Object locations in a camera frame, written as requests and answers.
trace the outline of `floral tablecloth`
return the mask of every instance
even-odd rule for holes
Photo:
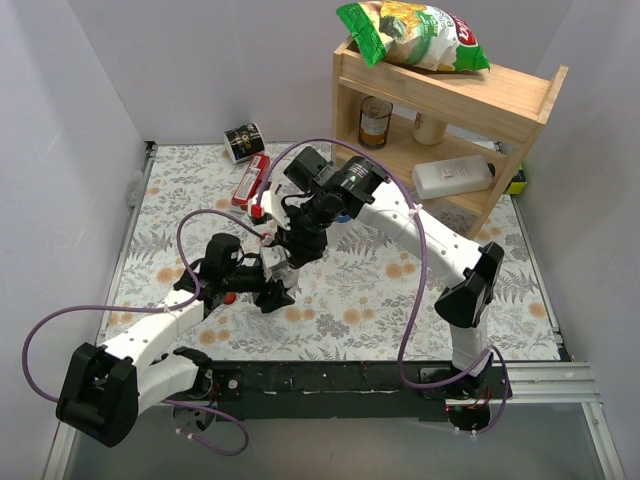
[[[287,144],[269,144],[274,158]],[[329,147],[316,148],[329,158]],[[274,181],[284,193],[296,193],[282,175],[281,162]],[[180,219],[198,208],[226,210],[246,165],[234,166],[223,146],[160,147],[124,272],[117,292],[118,305],[157,305],[183,272],[175,245]],[[471,219],[444,202],[427,209],[458,232]],[[273,225],[258,229],[273,231]],[[215,216],[199,216],[186,227],[185,252],[190,259],[204,254],[215,232],[229,232],[245,251],[258,244],[243,229]],[[174,345],[190,346],[220,360],[393,360],[415,298],[420,263],[380,232],[357,220],[335,224],[328,231],[324,258],[300,272],[296,303],[263,315],[249,295],[239,295]],[[476,240],[495,240],[506,252],[495,301],[488,316],[491,341],[506,358],[555,360],[558,350],[545,304],[534,274],[510,197],[503,196]],[[429,272],[420,316],[407,359],[451,358],[448,325],[433,309],[443,285]],[[105,320],[99,343],[126,330],[140,318],[113,313]]]

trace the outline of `snack bag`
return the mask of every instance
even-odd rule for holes
[[[360,2],[343,5],[336,13],[369,67],[384,59],[444,72],[489,68],[469,26],[439,8]]]

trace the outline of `white bottle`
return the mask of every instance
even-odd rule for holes
[[[491,167],[482,155],[472,155],[418,164],[411,177],[418,196],[427,200],[488,188],[493,180]]]

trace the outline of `wooden shelf board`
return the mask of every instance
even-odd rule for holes
[[[383,100],[387,100],[388,102],[391,102],[394,105],[400,105],[405,108],[408,108],[409,110],[413,110],[414,112],[425,114],[431,118],[441,120],[451,125],[456,125],[457,127],[463,128],[465,130],[469,130],[470,132],[479,133],[492,140],[504,142],[507,145],[519,147],[524,143],[522,141],[514,140],[513,138],[504,135],[503,132],[501,131],[496,131],[495,129],[491,128],[490,125],[485,125],[485,124],[475,125],[472,122],[465,121],[465,119],[460,118],[455,114],[443,114],[443,113],[434,112],[432,110],[427,110],[424,107],[422,107],[422,105],[418,105],[416,103],[409,102],[403,98],[396,97],[395,95],[390,95],[386,92],[382,92],[380,90],[367,87],[366,85],[362,85],[361,83],[354,82],[353,80],[350,80],[345,77],[340,77],[338,79],[338,83],[352,90],[356,90],[358,92],[371,95],[372,97],[382,98]]]
[[[371,150],[373,157],[389,167],[405,185],[414,188],[411,172],[416,164],[478,154],[483,155],[488,162],[495,165],[495,179],[500,177],[506,163],[505,155],[448,134],[445,135],[444,140],[438,145],[422,145],[413,139],[412,128],[413,120],[400,117],[399,115],[392,115],[387,145],[380,150]],[[347,138],[340,138],[340,140],[358,145],[358,132],[352,131]],[[346,162],[353,155],[354,154],[346,148],[338,147],[336,149],[336,157],[340,161]],[[481,215],[485,210],[494,183],[486,190],[450,195],[441,197],[441,199],[475,215]]]
[[[347,50],[347,55],[355,53],[364,62],[355,42],[352,42]],[[404,72],[406,76],[419,78],[432,85],[530,119],[538,118],[551,83],[549,80],[495,64],[491,65],[491,70],[445,73],[382,63],[398,73]]]

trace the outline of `white wall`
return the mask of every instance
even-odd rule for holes
[[[142,136],[220,142],[253,120],[269,140],[330,132],[346,0],[69,0]],[[491,61],[533,72],[571,0],[441,0]]]
[[[144,144],[65,0],[0,0],[0,65],[0,478],[22,480],[42,475],[57,423],[22,342],[54,309],[105,301]],[[72,315],[35,341],[49,392],[98,325]]]
[[[571,352],[588,360],[640,478],[640,4],[575,0],[537,73],[571,69],[528,159],[523,207]]]

